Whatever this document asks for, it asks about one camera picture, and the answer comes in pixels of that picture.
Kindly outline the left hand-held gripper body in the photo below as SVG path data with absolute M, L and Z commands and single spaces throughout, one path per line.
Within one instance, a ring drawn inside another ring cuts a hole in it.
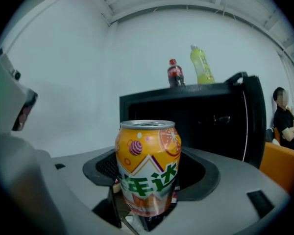
M 20 83 L 21 73 L 0 49 L 0 134 L 22 131 L 38 94 Z

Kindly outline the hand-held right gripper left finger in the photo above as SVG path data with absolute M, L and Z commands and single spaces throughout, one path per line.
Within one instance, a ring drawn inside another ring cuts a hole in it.
M 113 193 L 113 187 L 111 186 L 109 188 L 109 192 L 108 192 L 108 196 L 107 196 L 107 201 L 108 201 L 108 206 L 107 206 L 107 221 L 117 227 L 117 228 L 121 228 L 122 224 L 121 224 L 121 219 L 119 218 L 119 213 L 117 210 L 117 205 L 116 205 L 116 201 L 115 201 L 115 197 L 114 197 L 114 193 Z

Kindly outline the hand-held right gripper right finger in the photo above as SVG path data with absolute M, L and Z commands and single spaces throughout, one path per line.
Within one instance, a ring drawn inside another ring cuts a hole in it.
M 139 220 L 143 226 L 143 229 L 146 232 L 151 232 L 153 229 L 155 229 L 166 217 L 169 216 L 169 214 L 174 210 L 174 208 L 177 205 L 177 199 L 173 199 L 170 206 L 166 211 L 164 211 L 162 214 L 152 217 L 143 217 L 139 216 Z

